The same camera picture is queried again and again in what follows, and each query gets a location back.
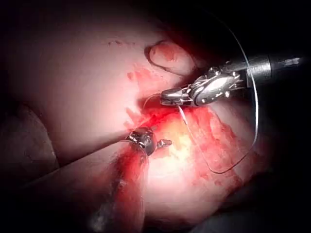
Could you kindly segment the left arm needle driver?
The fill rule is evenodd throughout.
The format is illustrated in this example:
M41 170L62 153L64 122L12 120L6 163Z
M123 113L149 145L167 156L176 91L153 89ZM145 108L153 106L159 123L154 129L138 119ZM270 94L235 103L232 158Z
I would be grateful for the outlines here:
M134 129L125 140L139 146L147 156L150 156L157 148L156 136L153 130L148 127Z

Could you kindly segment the right arm needle driver jaw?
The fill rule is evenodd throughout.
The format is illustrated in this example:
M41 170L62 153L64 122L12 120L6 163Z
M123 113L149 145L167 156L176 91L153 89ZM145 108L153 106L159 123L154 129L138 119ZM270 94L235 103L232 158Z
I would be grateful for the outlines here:
M162 105L192 105L193 99L188 96L165 96L161 95L160 104Z
M189 85L167 89L161 92L162 98L185 98L189 95L191 88Z

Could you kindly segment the right arm needle driver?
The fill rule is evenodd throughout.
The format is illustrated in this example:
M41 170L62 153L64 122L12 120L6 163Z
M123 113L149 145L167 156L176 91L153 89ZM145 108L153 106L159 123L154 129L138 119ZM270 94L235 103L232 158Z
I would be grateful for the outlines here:
M247 88L247 68L225 64L211 67L189 86L191 106L202 106L221 98L228 98L232 91Z

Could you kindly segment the left arm needle driver jaw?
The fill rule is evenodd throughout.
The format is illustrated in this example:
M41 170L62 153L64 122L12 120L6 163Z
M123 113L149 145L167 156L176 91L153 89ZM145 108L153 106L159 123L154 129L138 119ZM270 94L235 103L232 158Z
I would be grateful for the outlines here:
M172 145L172 141L171 141L171 140L169 140L169 139L160 139L160 140L157 142L156 147L157 147L158 149L160 149L160 148L168 147L168 146L170 146L170 145Z

